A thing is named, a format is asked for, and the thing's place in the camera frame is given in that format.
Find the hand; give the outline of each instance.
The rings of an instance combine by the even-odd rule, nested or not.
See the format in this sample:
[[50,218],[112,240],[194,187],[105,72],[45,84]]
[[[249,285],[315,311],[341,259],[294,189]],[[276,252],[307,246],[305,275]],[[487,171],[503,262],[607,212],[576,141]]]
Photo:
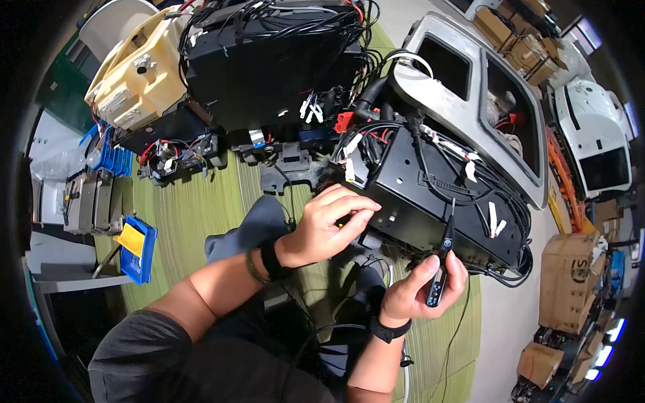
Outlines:
[[454,304],[459,295],[464,292],[468,271],[454,252],[448,252],[446,257],[448,279],[439,306],[429,308],[426,305],[428,297],[426,285],[438,269],[439,257],[432,255],[415,267],[406,279],[399,280],[388,288],[381,304],[379,315],[381,324],[389,328],[398,328],[406,324],[410,318],[436,319]]
[[[297,268],[329,259],[347,248],[365,230],[381,206],[375,201],[335,184],[304,207],[303,219],[293,233],[275,243],[275,254],[284,267]],[[338,228],[347,214],[352,219]]]

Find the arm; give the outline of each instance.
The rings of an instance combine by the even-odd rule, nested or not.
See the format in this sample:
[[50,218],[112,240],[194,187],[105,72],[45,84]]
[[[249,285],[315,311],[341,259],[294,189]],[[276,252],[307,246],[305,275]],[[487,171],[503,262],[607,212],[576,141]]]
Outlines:
[[[463,263],[451,251],[446,259],[447,287],[437,308],[426,305],[428,296],[424,286],[439,269],[439,258],[431,256],[422,261],[404,279],[388,288],[381,304],[379,322],[388,328],[400,328],[410,318],[435,319],[448,309],[464,291],[468,272]],[[387,344],[372,335],[361,353],[348,381],[348,401],[389,402],[397,383],[401,351],[405,336]]]
[[[275,243],[278,261],[284,267],[298,268],[336,255],[380,209],[376,202],[339,184],[325,189],[304,207],[295,232]],[[342,229],[336,227],[336,221],[350,213],[352,219]],[[268,279],[259,249],[252,251],[252,259],[258,273]],[[240,254],[197,270],[146,309],[170,317],[196,342],[218,318],[243,304],[262,286],[248,272],[246,255]]]

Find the gray t-shirt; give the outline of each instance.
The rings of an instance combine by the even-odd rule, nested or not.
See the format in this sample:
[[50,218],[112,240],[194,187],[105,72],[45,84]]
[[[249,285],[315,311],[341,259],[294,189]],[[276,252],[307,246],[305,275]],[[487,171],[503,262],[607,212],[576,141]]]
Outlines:
[[143,310],[107,334],[88,370],[96,402],[334,402],[320,381],[290,367],[242,339],[193,344],[174,320]]

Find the floor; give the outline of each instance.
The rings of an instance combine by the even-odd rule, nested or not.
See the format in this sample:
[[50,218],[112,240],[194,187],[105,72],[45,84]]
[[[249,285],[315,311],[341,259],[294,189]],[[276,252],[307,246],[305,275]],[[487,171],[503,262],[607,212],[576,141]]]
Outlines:
[[[439,12],[478,32],[442,0],[379,0],[380,24],[395,44],[401,44],[411,25],[429,11]],[[551,211],[531,209],[533,273],[514,290],[481,279],[482,324],[479,358],[471,387],[470,403],[503,403],[517,381],[517,363],[522,349],[538,328],[541,252],[558,228]]]

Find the cardboard box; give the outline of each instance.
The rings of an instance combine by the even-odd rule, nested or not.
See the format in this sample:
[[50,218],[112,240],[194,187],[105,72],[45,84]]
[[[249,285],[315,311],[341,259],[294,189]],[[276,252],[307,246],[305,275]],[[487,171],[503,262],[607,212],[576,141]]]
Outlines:
[[551,60],[559,68],[569,71],[569,66],[567,66],[566,63],[563,62],[562,58],[560,57],[560,49],[564,49],[564,45],[562,45],[560,40],[552,39],[552,38],[540,38],[540,42],[542,43],[542,47],[544,48],[544,51],[549,55]]
[[591,295],[593,288],[598,279],[602,277],[605,270],[605,262],[607,261],[607,255],[604,253],[591,265],[591,273],[589,274],[589,281],[587,282],[587,295]]
[[597,232],[560,234],[546,244],[542,252],[540,325],[580,333],[595,300],[589,281],[591,252],[599,237]]
[[508,54],[506,60],[523,77],[530,75],[529,85],[537,86],[547,80],[559,67],[550,60],[542,43],[533,35],[528,35],[517,41]]
[[563,356],[564,351],[530,342],[522,350],[517,373],[544,389],[558,370]]
[[526,82],[529,85],[537,87],[551,77],[556,71],[558,71],[558,66],[553,61],[547,60],[546,63],[540,66],[540,68],[538,68],[537,71],[533,73],[528,80],[526,80]]
[[496,52],[506,52],[515,41],[511,30],[488,7],[482,7],[475,16],[473,25],[493,45]]
[[578,355],[573,369],[571,371],[571,383],[576,384],[582,382],[587,371],[591,369],[596,361],[598,354],[602,350],[602,338],[604,333],[599,331],[595,332],[584,344],[580,354]]
[[598,331],[602,334],[607,333],[613,324],[613,318],[616,315],[614,311],[602,310],[598,316]]
[[593,221],[594,222],[603,222],[619,217],[618,213],[618,203],[616,200],[610,200],[602,203],[595,203],[593,205]]
[[532,71],[538,63],[547,59],[548,54],[533,35],[517,41],[506,55],[514,69],[524,74]]
[[596,221],[594,227],[605,237],[607,242],[617,242],[620,233],[620,220],[611,219],[606,221]]
[[544,15],[551,10],[551,7],[549,7],[548,4],[546,4],[542,0],[522,0],[524,1],[524,4],[529,6],[531,10],[535,11],[537,15],[540,17],[544,17]]
[[502,4],[497,7],[497,11],[513,24],[513,26],[515,27],[515,34],[531,34],[535,36],[540,35],[540,32],[535,29],[533,25],[529,24],[529,22],[522,18],[521,15],[516,13],[513,6],[506,0],[504,0]]

